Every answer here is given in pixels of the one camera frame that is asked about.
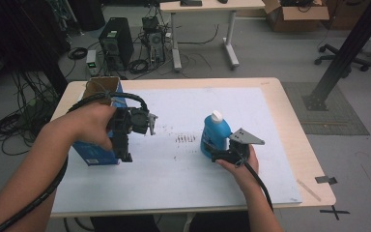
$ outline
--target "blue box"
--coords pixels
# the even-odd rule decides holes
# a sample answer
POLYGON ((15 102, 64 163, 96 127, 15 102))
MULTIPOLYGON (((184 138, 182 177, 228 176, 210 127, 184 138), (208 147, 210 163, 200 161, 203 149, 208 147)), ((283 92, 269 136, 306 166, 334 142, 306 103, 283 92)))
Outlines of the blue box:
MULTIPOLYGON (((93 77, 91 78, 86 85, 85 92, 83 97, 87 98, 98 92, 117 92, 123 93, 123 87, 120 82, 120 78, 117 76, 108 76, 108 77, 93 77)), ((115 107, 127 107, 125 98, 117 98, 119 101, 102 101, 101 103, 112 105, 115 107)), ((87 165, 108 165, 108 164, 119 164, 118 159, 116 159, 113 151, 105 151, 102 147, 76 141, 72 144, 72 147, 76 152, 83 158, 87 165)))

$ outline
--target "desk leg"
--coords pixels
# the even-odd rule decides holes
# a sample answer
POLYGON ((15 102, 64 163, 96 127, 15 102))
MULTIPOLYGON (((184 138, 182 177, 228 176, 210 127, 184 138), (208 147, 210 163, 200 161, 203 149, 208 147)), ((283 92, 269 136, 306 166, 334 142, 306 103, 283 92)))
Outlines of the desk leg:
POLYGON ((189 231, 189 226, 191 225, 192 219, 195 217, 195 213, 187 213, 186 214, 186 222, 185 222, 185 228, 183 229, 183 232, 189 231))
POLYGON ((227 33, 227 38, 223 38, 224 40, 224 45, 225 48, 227 49, 228 56, 230 57, 231 60, 231 69, 233 70, 235 67, 238 67, 240 65, 236 53, 234 52, 233 46, 231 46, 231 40, 233 37, 233 31, 234 31, 234 22, 236 19, 236 11, 232 11, 230 13, 230 21, 228 24, 228 33, 227 33))
POLYGON ((179 72, 182 69, 182 61, 180 60, 180 51, 179 45, 177 44, 177 33, 176 33, 176 26, 174 25, 175 21, 175 13, 171 14, 171 43, 172 43, 172 52, 173 52, 173 65, 174 70, 179 72))

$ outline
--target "table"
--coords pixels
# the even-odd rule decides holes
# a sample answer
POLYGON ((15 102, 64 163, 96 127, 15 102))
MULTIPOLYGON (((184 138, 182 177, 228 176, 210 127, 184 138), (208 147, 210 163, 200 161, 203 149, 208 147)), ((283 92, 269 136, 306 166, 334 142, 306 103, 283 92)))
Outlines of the table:
MULTIPOLYGON (((324 176, 321 165, 318 163, 316 156, 304 134, 300 122, 288 101, 288 98, 276 78, 213 78, 213 79, 156 79, 156 80, 123 80, 122 81, 125 92, 135 90, 149 90, 149 89, 167 89, 167 90, 181 90, 184 88, 260 88, 266 103, 268 105, 271 117, 274 121, 275 127, 279 133, 279 139, 285 150, 287 159, 293 173, 296 177, 297 186, 300 190, 302 198, 301 203, 296 204, 278 204, 274 208, 289 208, 289 207, 308 207, 308 206, 330 206, 335 203, 335 196, 328 183, 318 184, 315 177, 324 176)), ((85 88, 86 81, 76 81, 69 84, 63 98, 54 112, 53 119, 64 115, 68 109, 78 100, 79 96, 85 88)), ((96 171, 97 175, 104 175, 107 168, 96 171)), ((89 185, 87 180, 76 178, 74 182, 81 182, 82 186, 89 185)), ((92 183, 94 188, 104 189, 107 192, 107 187, 113 183, 102 183, 97 180, 92 183)), ((161 214, 161 213, 192 213, 192 212, 208 212, 208 211, 226 211, 226 210, 243 210, 245 206, 228 206, 228 207, 192 207, 184 209, 153 209, 150 210, 125 210, 113 209, 112 211, 98 211, 90 212, 82 210, 57 212, 56 201, 62 198, 59 195, 59 190, 55 200, 55 207, 52 211, 52 217, 85 217, 85 216, 108 216, 108 215, 133 215, 133 214, 161 214)), ((68 198, 82 198, 87 201, 98 201, 97 204, 103 204, 107 207, 107 201, 100 201, 95 196, 87 195, 87 192, 79 188, 74 189, 69 193, 68 198)), ((105 195, 103 197, 110 197, 105 199, 118 199, 116 195, 105 195)), ((67 204, 68 202, 58 202, 58 204, 67 204)))
POLYGON ((234 69, 240 65, 234 52, 234 48, 231 45, 237 10, 257 10, 264 9, 265 7, 261 0, 230 0, 227 4, 219 3, 217 0, 203 0, 202 2, 202 7, 181 7, 180 1, 160 3, 161 11, 171 14, 173 65, 176 72, 179 72, 182 69, 175 25, 180 15, 188 15, 185 20, 189 21, 189 19, 191 19, 194 23, 197 23, 195 19, 197 18, 197 20, 199 19, 198 24, 207 22, 218 24, 225 18, 227 20, 226 22, 229 24, 227 37, 223 40, 227 54, 231 60, 231 69, 234 69))

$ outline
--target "floor mat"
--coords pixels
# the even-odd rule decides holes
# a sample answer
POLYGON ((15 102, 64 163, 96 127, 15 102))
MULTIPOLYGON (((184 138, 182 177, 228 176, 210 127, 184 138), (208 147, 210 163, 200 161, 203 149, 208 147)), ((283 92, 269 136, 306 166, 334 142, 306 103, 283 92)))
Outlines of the floor mat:
POLYGON ((307 110, 302 96, 309 96, 316 85, 313 82, 282 83, 306 134, 369 135, 369 131, 337 86, 325 101, 328 111, 307 110))

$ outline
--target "person's right hand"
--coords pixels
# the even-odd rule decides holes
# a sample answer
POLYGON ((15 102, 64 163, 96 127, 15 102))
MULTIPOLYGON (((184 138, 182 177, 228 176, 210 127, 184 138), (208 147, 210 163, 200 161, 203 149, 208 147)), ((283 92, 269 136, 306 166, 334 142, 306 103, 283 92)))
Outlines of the person's right hand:
MULTIPOLYGON (((243 191, 244 194, 248 194, 254 189, 258 189, 259 185, 257 181, 245 166, 242 165, 240 167, 236 167, 234 164, 229 163, 223 159, 218 159, 216 163, 218 163, 223 168, 228 170, 231 174, 233 174, 234 178, 237 181, 237 184, 240 186, 240 189, 243 191)), ((249 145, 248 163, 258 174, 259 163, 252 145, 249 145)))

